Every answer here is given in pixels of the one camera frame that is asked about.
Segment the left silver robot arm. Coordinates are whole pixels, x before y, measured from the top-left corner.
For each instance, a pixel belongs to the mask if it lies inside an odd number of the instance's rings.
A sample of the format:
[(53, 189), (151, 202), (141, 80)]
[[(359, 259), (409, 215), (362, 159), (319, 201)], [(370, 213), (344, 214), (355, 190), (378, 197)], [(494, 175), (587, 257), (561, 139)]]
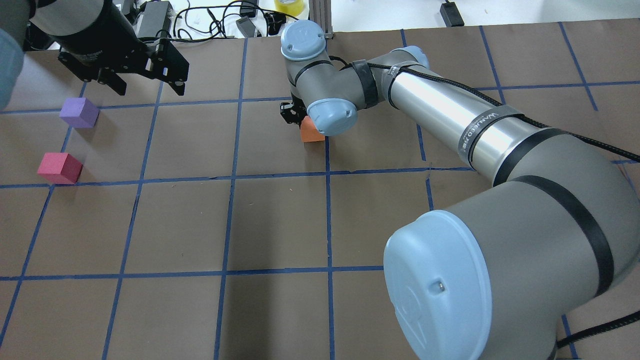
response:
[(79, 80), (98, 82), (123, 96), (122, 74), (168, 84), (185, 95), (190, 64), (169, 34), (169, 1), (3, 0), (1, 2), (1, 107), (6, 108), (23, 69), (26, 27), (34, 24), (60, 45), (58, 60)]

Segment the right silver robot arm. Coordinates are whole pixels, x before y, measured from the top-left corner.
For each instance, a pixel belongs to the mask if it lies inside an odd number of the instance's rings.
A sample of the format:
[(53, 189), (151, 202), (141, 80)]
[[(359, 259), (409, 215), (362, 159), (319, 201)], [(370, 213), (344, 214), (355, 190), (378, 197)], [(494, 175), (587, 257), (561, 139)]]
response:
[(487, 191), (396, 230), (383, 271), (403, 335), (421, 360), (553, 360), (558, 349), (639, 313), (557, 339), (560, 316), (605, 294), (639, 257), (639, 200), (599, 149), (635, 153), (541, 124), (430, 70), (416, 46), (336, 69), (324, 30), (284, 27), (292, 103), (324, 136), (387, 101), (487, 177)]

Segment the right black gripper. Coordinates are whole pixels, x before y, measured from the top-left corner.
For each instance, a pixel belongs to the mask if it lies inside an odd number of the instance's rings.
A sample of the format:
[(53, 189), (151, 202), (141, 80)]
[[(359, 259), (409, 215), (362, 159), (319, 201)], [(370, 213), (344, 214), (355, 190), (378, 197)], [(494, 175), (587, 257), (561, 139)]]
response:
[(293, 97), (290, 102), (279, 103), (279, 114), (288, 125), (301, 126), (307, 117), (306, 105), (300, 98)]

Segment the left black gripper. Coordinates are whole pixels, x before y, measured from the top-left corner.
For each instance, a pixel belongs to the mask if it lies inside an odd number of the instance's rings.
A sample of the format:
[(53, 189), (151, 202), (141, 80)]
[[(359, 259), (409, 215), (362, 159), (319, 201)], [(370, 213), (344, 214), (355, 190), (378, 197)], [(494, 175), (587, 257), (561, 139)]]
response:
[(72, 7), (87, 25), (57, 37), (58, 59), (78, 79), (106, 85), (125, 96), (122, 74), (157, 79), (184, 96), (190, 64), (167, 38), (142, 39), (112, 0), (82, 0)]

